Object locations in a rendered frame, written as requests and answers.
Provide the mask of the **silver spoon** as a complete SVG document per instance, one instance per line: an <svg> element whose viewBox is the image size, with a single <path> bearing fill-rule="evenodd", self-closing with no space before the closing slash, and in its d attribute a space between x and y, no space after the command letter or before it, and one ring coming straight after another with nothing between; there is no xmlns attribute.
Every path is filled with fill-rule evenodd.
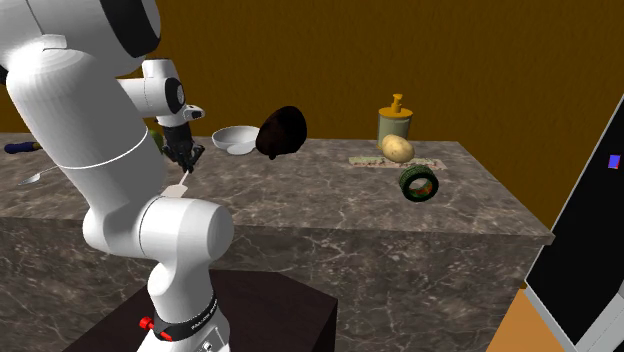
<svg viewBox="0 0 624 352"><path fill-rule="evenodd" d="M53 171L53 170L56 170L56 169L57 169L57 166L53 166L53 167L47 168L47 169L45 169L45 170L42 170L42 171L40 171L40 172L37 172L37 173L35 173L34 175L32 175L32 176L30 176L30 177L28 177L28 178L26 178L26 179L24 179L24 180L20 181L20 182L19 182L19 185L20 185L20 186L22 186L22 185L27 185L27 184L33 184L33 183L36 183L36 182L38 182L38 181L41 179L41 177L42 177L45 173L50 172L50 171Z"/></svg>

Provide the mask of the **white bowl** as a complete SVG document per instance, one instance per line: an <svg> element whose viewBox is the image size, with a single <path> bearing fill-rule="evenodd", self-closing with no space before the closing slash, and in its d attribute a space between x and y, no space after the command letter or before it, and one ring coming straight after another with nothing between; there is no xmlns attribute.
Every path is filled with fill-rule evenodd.
<svg viewBox="0 0 624 352"><path fill-rule="evenodd" d="M256 146L260 129L254 126L230 126L215 131L213 144L230 155L245 155Z"/></svg>

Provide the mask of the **dark brown egg-shaped object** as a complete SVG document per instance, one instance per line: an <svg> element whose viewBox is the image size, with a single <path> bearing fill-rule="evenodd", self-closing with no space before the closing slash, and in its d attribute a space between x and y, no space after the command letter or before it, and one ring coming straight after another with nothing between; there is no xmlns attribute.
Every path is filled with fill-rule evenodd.
<svg viewBox="0 0 624 352"><path fill-rule="evenodd" d="M278 155L296 153L307 138L307 123L295 106L284 106L272 113L255 140L256 149L270 160Z"/></svg>

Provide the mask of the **potato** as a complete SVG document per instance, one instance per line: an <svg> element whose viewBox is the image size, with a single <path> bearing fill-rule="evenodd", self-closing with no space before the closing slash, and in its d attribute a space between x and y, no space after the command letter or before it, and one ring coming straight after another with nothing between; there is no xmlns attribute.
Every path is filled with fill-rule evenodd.
<svg viewBox="0 0 624 352"><path fill-rule="evenodd" d="M392 162L406 163L414 158L414 147L403 137L388 134L382 140L383 155Z"/></svg>

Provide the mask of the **flat patterned mat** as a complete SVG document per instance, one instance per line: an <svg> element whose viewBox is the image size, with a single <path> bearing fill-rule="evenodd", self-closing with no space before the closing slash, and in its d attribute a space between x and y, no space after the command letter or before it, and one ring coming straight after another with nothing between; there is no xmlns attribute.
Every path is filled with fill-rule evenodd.
<svg viewBox="0 0 624 352"><path fill-rule="evenodd" d="M354 167L371 167L371 168L407 168L416 165L422 165L431 170L446 170L446 165L440 159L430 158L413 158L405 163L397 163L387 159L386 157L356 156L349 157L348 162Z"/></svg>

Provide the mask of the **white spatula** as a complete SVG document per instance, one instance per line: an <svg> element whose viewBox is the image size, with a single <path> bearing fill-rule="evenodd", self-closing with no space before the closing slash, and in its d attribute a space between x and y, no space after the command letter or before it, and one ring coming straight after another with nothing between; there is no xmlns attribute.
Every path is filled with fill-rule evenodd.
<svg viewBox="0 0 624 352"><path fill-rule="evenodd" d="M188 190L188 187L185 185L185 181L189 175L189 172L185 172L181 177L178 183L167 186L163 192L161 193L164 197L182 197L185 192Z"/></svg>

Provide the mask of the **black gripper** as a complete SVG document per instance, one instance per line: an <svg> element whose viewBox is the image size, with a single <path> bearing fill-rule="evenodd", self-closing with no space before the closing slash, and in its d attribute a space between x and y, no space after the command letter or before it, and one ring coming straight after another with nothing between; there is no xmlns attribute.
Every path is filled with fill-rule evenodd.
<svg viewBox="0 0 624 352"><path fill-rule="evenodd" d="M177 163L184 172L192 173L195 164L205 151L205 147L194 144L190 126L182 124L175 127L164 127L163 134L166 144L162 147L162 152L172 162ZM189 152L186 159L187 165L182 152Z"/></svg>

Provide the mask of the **dark robot stand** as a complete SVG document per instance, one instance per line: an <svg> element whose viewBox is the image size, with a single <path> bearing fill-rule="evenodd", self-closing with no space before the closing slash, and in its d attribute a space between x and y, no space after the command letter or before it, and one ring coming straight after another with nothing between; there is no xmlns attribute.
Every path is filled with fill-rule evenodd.
<svg viewBox="0 0 624 352"><path fill-rule="evenodd" d="M334 352L338 300L280 273L210 271L232 352ZM154 307L145 287L62 352L135 352Z"/></svg>

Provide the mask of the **blue handled tool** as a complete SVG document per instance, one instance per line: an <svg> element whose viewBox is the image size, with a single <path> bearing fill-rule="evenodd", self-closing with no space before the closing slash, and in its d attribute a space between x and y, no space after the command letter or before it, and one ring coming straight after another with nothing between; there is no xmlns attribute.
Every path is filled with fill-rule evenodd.
<svg viewBox="0 0 624 352"><path fill-rule="evenodd" d="M33 152L37 150L41 150L42 146L38 142L20 142L20 143L9 143L4 146L4 151L8 154L17 154L17 153L25 153L25 152Z"/></svg>

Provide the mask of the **yellow pump soap dispenser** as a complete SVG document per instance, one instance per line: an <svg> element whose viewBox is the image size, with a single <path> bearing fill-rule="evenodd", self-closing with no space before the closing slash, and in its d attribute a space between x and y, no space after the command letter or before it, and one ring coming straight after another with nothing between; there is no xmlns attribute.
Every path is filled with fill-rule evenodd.
<svg viewBox="0 0 624 352"><path fill-rule="evenodd" d="M413 112L402 106L402 99L402 94L395 93L391 105L378 110L376 143L378 149L382 148L382 141L389 134L408 138Z"/></svg>

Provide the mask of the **black screen with white frame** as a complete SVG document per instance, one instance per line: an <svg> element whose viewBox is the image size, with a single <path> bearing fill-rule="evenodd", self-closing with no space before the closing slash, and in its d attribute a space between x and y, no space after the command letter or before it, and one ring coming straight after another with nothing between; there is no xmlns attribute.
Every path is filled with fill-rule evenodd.
<svg viewBox="0 0 624 352"><path fill-rule="evenodd" d="M564 352L624 352L624 95L551 232L528 300Z"/></svg>

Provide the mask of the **green toy tyre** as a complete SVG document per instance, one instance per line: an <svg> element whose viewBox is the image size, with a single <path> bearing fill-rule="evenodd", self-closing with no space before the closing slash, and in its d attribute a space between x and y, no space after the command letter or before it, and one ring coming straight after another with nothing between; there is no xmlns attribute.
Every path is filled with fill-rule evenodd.
<svg viewBox="0 0 624 352"><path fill-rule="evenodd" d="M436 195L439 181L429 167L414 165L401 173L399 187L407 200L425 202Z"/></svg>

